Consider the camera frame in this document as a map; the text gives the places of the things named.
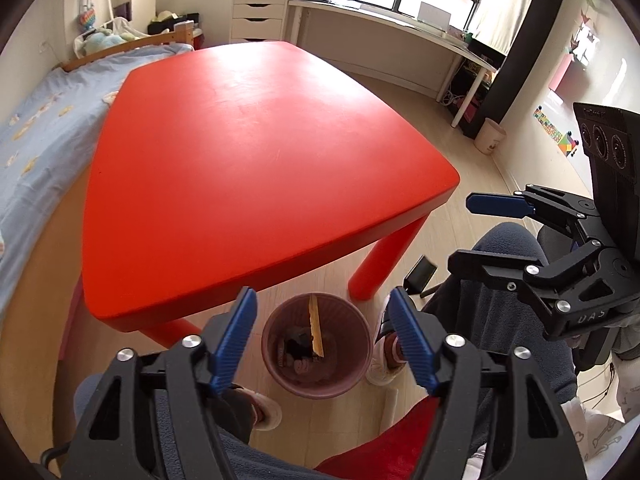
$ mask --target red table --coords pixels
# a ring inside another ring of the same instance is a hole
[[[372,298],[456,170],[353,79],[288,43],[219,46],[126,79],[92,164],[86,304],[170,346],[180,318],[380,240],[349,282]]]

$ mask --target desk leg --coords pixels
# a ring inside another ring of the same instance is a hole
[[[140,332],[165,348],[171,348],[182,338],[199,334],[201,330],[186,319],[174,319],[173,321],[143,328]]]
[[[423,226],[426,216],[398,229],[379,240],[349,280],[349,295],[352,300],[367,301],[384,283],[402,258],[415,235]]]
[[[447,72],[447,76],[446,78],[444,78],[444,81],[442,82],[442,86],[440,87],[440,90],[438,91],[438,95],[436,97],[436,102],[439,103],[442,101],[442,98],[444,97],[444,92],[447,91],[447,88],[449,88],[449,85],[451,84],[451,80],[453,79],[453,76],[455,75],[456,71],[458,70],[458,67],[460,66],[460,61],[462,60],[462,56],[460,56],[460,54],[456,54],[453,57],[453,62],[451,63],[451,67],[449,68],[449,72]]]
[[[300,22],[302,21],[302,7],[296,7],[293,13],[293,23],[291,24],[291,36],[289,43],[298,46],[298,35],[300,33]]]
[[[471,99],[473,99],[474,95],[476,95],[476,91],[478,90],[478,87],[482,82],[482,78],[484,77],[484,74],[486,74],[486,69],[484,67],[480,67],[480,71],[478,72],[478,76],[476,76],[476,80],[471,85],[471,89],[466,94],[465,100],[462,101],[462,106],[460,107],[460,110],[458,110],[456,117],[453,119],[453,122],[451,123],[452,128],[455,128],[456,126],[458,126],[458,123],[460,122],[460,119],[462,119],[462,116],[465,114],[466,108],[469,106]]]

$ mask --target white curtain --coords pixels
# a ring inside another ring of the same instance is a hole
[[[481,0],[469,31],[474,38],[508,54],[531,0]]]

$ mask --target wooden floor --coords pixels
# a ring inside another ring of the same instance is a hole
[[[377,330],[373,324],[385,296],[391,288],[402,283],[402,278],[421,254],[426,254],[438,265],[431,285],[439,283],[447,275],[449,254],[457,248],[471,248],[487,230],[503,221],[469,214],[465,209],[466,196],[471,191],[504,193],[508,190],[492,159],[478,152],[460,130],[450,127],[450,115],[434,100],[378,80],[361,76],[356,76],[356,79],[429,139],[456,167],[461,177],[460,186],[452,198],[431,214],[376,297],[358,304],[373,334]],[[384,388],[371,386],[363,380],[336,399],[302,399],[287,393],[271,379],[260,355],[260,332],[278,304],[295,294],[309,291],[325,291],[346,297],[347,280],[369,250],[364,248],[258,293],[258,319],[235,382],[276,399],[284,409],[284,418],[276,430],[254,433],[252,446],[288,462],[314,467],[325,458],[378,435],[385,404]],[[201,326],[212,314],[224,308],[221,306],[202,312],[190,319]],[[66,358],[56,381],[54,433],[57,442],[65,442],[73,433],[72,395],[76,386],[87,375],[103,371],[115,353],[125,346],[140,353],[159,349],[142,334],[116,332],[93,319],[84,308],[79,309],[70,330]],[[401,418],[424,395],[408,368],[396,378],[391,388],[398,389],[394,420]]]

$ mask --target bed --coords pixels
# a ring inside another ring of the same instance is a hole
[[[188,52],[192,41],[185,23],[55,68],[0,124],[0,413],[32,462],[53,443],[58,353],[102,122],[131,70]]]

